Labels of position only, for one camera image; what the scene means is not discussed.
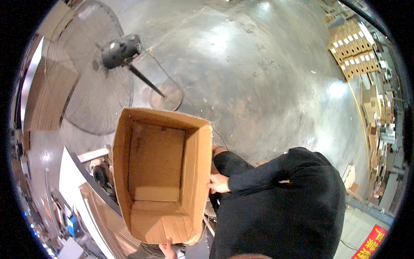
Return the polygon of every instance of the hand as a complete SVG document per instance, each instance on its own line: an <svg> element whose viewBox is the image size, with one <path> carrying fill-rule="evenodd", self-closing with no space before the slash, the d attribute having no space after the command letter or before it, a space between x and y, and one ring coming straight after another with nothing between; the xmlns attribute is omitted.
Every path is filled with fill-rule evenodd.
<svg viewBox="0 0 414 259"><path fill-rule="evenodd" d="M173 244L173 239L169 237L167 239L167 244L160 244L159 248L164 253L166 259L177 259L177 254L174 249L171 247Z"/></svg>
<svg viewBox="0 0 414 259"><path fill-rule="evenodd" d="M210 188L212 194L216 192L224 193L229 192L229 178L222 174L211 174L210 175L211 183L206 184L207 188Z"/></svg>

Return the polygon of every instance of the red banner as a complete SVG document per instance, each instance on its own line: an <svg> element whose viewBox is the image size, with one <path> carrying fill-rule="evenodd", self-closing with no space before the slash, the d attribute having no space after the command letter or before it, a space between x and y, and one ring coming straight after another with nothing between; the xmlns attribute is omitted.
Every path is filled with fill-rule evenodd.
<svg viewBox="0 0 414 259"><path fill-rule="evenodd" d="M354 254L352 259L369 259L377 250L378 246L383 242L385 235L388 233L382 227L375 225L374 228L369 233L368 237L365 239L362 246Z"/></svg>

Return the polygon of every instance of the polished floor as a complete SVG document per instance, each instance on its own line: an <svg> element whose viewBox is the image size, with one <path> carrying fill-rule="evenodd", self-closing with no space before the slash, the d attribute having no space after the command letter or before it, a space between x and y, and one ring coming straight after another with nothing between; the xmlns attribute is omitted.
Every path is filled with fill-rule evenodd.
<svg viewBox="0 0 414 259"><path fill-rule="evenodd" d="M341 175L353 163L358 195L367 198L367 146L356 104L363 78L344 82L327 51L330 36L318 1L104 2L125 34L140 35L183 88L188 99L179 111L210 120L230 150L255 163L303 146L325 155ZM167 79L146 53L133 63L153 83ZM133 106L149 107L148 95L136 78ZM66 120L59 131L32 133L31 184L41 214L44 168L57 188L63 147L83 153L112 140L113 134L94 136ZM216 133L214 141L223 143Z"/></svg>

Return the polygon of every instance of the fan pole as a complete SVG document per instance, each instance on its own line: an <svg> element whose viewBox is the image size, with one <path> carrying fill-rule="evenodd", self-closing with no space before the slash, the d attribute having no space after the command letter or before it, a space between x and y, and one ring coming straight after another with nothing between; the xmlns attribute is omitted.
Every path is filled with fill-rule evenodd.
<svg viewBox="0 0 414 259"><path fill-rule="evenodd" d="M144 81L149 87L151 87L152 89L154 89L154 91L156 91L159 95L162 96L162 98L167 98L167 96L165 96L153 83L151 83L148 78L146 78L143 74L141 74L140 71L138 71L138 69L136 69L132 64L128 65L129 70L134 73L134 75L136 75L137 77L139 77L142 81Z"/></svg>

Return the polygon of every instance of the open cardboard box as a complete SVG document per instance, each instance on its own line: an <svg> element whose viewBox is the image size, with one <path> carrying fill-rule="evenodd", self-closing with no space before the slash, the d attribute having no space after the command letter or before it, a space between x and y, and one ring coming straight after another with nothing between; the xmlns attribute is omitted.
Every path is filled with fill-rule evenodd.
<svg viewBox="0 0 414 259"><path fill-rule="evenodd" d="M118 203L145 243L191 240L201 228L212 161L210 122L178 112L124 108L113 143Z"/></svg>

